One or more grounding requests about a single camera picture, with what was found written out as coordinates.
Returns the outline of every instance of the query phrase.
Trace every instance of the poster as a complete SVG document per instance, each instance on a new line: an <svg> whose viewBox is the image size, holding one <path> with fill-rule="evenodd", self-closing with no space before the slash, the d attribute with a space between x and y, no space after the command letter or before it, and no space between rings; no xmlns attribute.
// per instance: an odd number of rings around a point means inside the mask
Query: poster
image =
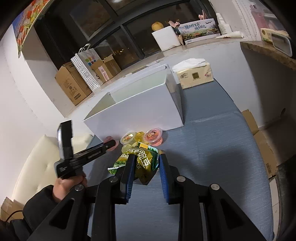
<svg viewBox="0 0 296 241"><path fill-rule="evenodd" d="M18 57L26 37L41 13L44 13L54 0L33 0L24 11L13 21L12 26L17 41Z"/></svg>
<svg viewBox="0 0 296 241"><path fill-rule="evenodd" d="M213 18L181 24L178 27L185 44L220 36Z"/></svg>

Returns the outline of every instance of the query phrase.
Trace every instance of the hand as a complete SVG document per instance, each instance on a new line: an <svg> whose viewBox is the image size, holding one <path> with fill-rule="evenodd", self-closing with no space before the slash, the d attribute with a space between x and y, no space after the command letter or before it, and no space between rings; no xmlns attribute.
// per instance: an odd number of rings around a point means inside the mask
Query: hand
<svg viewBox="0 0 296 241"><path fill-rule="evenodd" d="M87 185L87 180L84 176L74 176L70 177L69 179L61 179L58 178L55 181L54 188L52 190L52 197L55 202L59 203L62 201L67 194L70 192L71 188L74 186L82 184L83 186L86 187Z"/></svg>

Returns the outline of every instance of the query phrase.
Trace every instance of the black sleeve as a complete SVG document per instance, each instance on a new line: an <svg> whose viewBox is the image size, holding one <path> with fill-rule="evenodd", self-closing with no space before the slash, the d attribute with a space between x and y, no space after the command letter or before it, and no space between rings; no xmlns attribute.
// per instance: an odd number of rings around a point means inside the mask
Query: black sleeve
<svg viewBox="0 0 296 241"><path fill-rule="evenodd" d="M52 189L53 185L43 188L24 206L22 211L24 220L27 222L32 231L39 226L39 224L57 205L52 197Z"/></svg>
<svg viewBox="0 0 296 241"><path fill-rule="evenodd" d="M43 188L26 203L22 211L24 219L11 220L7 224L3 222L0 240L10 236L9 240L26 241L57 205L52 198L52 189L52 185Z"/></svg>

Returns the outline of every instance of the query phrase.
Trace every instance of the white styrofoam box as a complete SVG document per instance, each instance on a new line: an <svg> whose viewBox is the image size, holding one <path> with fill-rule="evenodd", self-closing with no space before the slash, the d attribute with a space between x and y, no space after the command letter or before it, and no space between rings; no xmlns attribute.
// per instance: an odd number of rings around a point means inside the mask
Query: white styrofoam box
<svg viewBox="0 0 296 241"><path fill-rule="evenodd" d="M157 30L152 35L163 52L181 45L172 26Z"/></svg>
<svg viewBox="0 0 296 241"><path fill-rule="evenodd" d="M180 92L168 65L132 76L128 85L105 94L84 119L98 138L119 140L129 131L183 126Z"/></svg>

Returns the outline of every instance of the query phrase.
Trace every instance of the white cushion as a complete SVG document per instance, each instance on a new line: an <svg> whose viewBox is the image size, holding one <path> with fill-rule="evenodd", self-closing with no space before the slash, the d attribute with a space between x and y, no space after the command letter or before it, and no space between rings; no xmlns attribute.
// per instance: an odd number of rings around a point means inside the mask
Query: white cushion
<svg viewBox="0 0 296 241"><path fill-rule="evenodd" d="M91 138L89 134L72 138L74 153L84 150ZM37 142L22 168L12 200L25 205L42 188L53 185L57 178L53 164L58 160L57 140L44 135Z"/></svg>

